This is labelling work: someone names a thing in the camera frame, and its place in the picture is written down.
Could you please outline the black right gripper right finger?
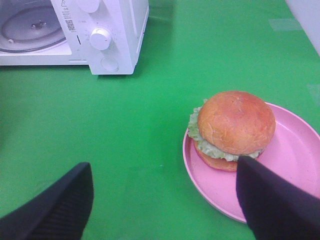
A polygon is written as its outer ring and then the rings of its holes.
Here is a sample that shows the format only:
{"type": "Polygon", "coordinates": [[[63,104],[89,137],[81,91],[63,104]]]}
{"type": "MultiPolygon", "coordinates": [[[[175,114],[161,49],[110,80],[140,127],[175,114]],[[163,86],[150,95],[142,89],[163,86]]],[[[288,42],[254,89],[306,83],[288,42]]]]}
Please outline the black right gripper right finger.
{"type": "Polygon", "coordinates": [[[236,195],[257,240],[318,240],[320,200],[248,156],[238,160],[236,195]]]}

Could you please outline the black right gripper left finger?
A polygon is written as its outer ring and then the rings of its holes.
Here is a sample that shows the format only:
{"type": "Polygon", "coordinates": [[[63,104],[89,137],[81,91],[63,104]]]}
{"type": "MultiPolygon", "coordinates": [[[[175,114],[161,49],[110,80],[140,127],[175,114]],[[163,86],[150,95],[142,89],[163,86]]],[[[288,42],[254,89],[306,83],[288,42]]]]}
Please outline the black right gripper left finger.
{"type": "Polygon", "coordinates": [[[94,202],[91,165],[81,162],[0,219],[2,240],[80,240],[94,202]]]}

